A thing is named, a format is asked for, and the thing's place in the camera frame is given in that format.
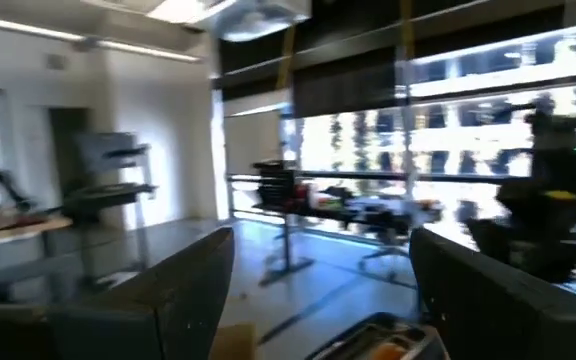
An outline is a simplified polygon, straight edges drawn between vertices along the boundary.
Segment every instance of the wall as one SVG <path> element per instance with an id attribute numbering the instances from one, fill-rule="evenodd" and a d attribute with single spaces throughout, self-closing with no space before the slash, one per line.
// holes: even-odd
<path id="1" fill-rule="evenodd" d="M 194 51 L 206 55 L 204 48 Z M 46 54 L 64 55 L 66 69 L 48 70 Z M 65 42 L 0 31 L 1 116 L 9 125 L 5 140 L 13 157 L 7 166 L 25 192 L 42 205 L 58 205 L 46 108 L 88 107 L 95 130 L 134 132 L 152 145 L 158 190 L 145 204 L 147 224 L 216 218 L 208 67 L 116 51 L 76 52 Z M 131 171 L 122 178 L 141 180 Z M 132 228 L 132 211 L 124 212 L 125 224 L 121 211 L 104 219 Z"/>
<path id="2" fill-rule="evenodd" d="M 46 69 L 46 54 L 67 56 L 67 69 Z M 45 107 L 90 107 L 89 74 L 88 55 L 67 43 L 0 31 L 0 110 L 9 120 L 4 140 L 12 155 L 7 166 L 23 189 L 48 206 L 55 205 L 59 194 L 51 185 Z"/>
<path id="3" fill-rule="evenodd" d="M 155 199 L 143 203 L 147 225 L 188 217 L 193 102 L 184 75 L 193 65 L 123 52 L 106 52 L 114 107 L 114 130 L 131 132 L 150 145 Z M 123 181 L 141 182 L 138 169 L 122 171 Z M 124 221 L 134 228 L 134 209 L 124 207 Z"/>

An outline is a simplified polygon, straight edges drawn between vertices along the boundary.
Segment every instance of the tray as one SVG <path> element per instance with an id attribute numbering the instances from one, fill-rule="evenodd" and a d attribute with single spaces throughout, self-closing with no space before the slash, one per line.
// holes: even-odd
<path id="1" fill-rule="evenodd" d="M 380 344 L 406 350 L 402 360 L 444 359 L 441 342 L 432 332 L 388 313 L 376 313 L 333 338 L 306 360 L 369 360 Z"/>

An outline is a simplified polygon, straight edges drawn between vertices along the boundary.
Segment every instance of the fluorescent light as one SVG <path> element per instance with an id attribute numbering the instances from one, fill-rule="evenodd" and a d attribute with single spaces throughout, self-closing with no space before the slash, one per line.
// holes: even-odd
<path id="1" fill-rule="evenodd" d="M 258 108 L 254 108 L 254 109 L 251 109 L 251 110 L 246 110 L 246 111 L 242 111 L 242 112 L 235 113 L 235 114 L 233 114 L 233 115 L 231 115 L 231 116 L 232 116 L 232 117 L 235 117 L 235 116 L 245 116 L 245 115 L 260 114 L 260 113 L 264 113 L 264 112 L 270 112 L 270 111 L 280 110 L 280 109 L 284 108 L 286 105 L 287 105 L 286 103 L 278 103 L 278 104 L 260 106 L 260 107 L 258 107 Z"/>
<path id="2" fill-rule="evenodd" d="M 223 0 L 206 7 L 201 0 L 164 0 L 147 16 L 175 24 L 194 24 L 217 14 L 235 2 L 236 0 Z"/>
<path id="3" fill-rule="evenodd" d="M 192 63 L 196 63 L 196 62 L 201 61 L 200 58 L 195 57 L 195 56 L 177 54 L 177 53 L 172 53 L 172 52 L 168 52 L 168 51 L 150 49 L 150 48 L 145 48 L 145 47 L 135 46 L 135 45 L 128 45 L 128 44 L 118 43 L 118 42 L 114 42 L 114 41 L 102 40 L 98 44 L 99 44 L 99 46 L 102 46 L 102 47 L 105 47 L 108 49 L 122 50 L 122 51 L 132 52 L 132 53 L 136 53 L 136 54 L 156 56 L 156 57 L 160 57 L 160 58 L 164 58 L 164 59 L 170 59 L 170 60 L 179 60 L 179 61 L 186 61 L 186 62 L 192 62 Z"/>
<path id="4" fill-rule="evenodd" d="M 55 38 L 55 39 L 61 39 L 61 40 L 68 40 L 68 41 L 82 41 L 85 39 L 84 36 L 77 35 L 77 34 L 71 34 L 71 33 L 66 33 L 66 32 L 62 32 L 62 31 L 49 30 L 49 29 L 44 29 L 44 28 L 40 28 L 40 27 L 36 27 L 36 26 L 24 25 L 24 24 L 19 24 L 19 23 L 15 23 L 15 22 L 5 21 L 5 20 L 0 20 L 0 29 L 15 30 L 15 31 L 20 31 L 20 32 L 25 32 L 25 33 L 30 33 L 30 34 L 36 34 L 36 35 L 42 35 L 42 36 L 47 36 L 47 37 L 51 37 L 51 38 Z"/>

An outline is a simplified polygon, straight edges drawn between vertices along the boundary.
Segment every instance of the yellow cable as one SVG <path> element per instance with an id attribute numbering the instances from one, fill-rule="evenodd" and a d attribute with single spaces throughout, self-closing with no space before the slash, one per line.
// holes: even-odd
<path id="1" fill-rule="evenodd" d="M 277 76 L 276 89 L 281 90 L 287 86 L 288 75 L 290 74 L 290 65 L 292 64 L 293 47 L 295 44 L 295 30 L 296 26 L 292 26 L 284 34 L 283 51 L 281 54 L 281 64 L 279 66 L 279 74 Z"/>
<path id="2" fill-rule="evenodd" d="M 405 60 L 412 60 L 415 55 L 415 36 L 412 27 L 412 1 L 401 0 L 401 38 L 405 50 Z"/>

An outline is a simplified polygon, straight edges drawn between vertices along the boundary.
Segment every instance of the monitor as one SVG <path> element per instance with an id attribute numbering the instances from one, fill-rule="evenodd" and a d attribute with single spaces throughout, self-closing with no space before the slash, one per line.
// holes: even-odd
<path id="1" fill-rule="evenodd" d="M 130 165 L 130 161 L 108 154 L 134 149 L 136 146 L 135 136 L 130 133 L 81 133 L 76 136 L 76 140 L 84 167 L 89 173 L 125 168 Z"/>

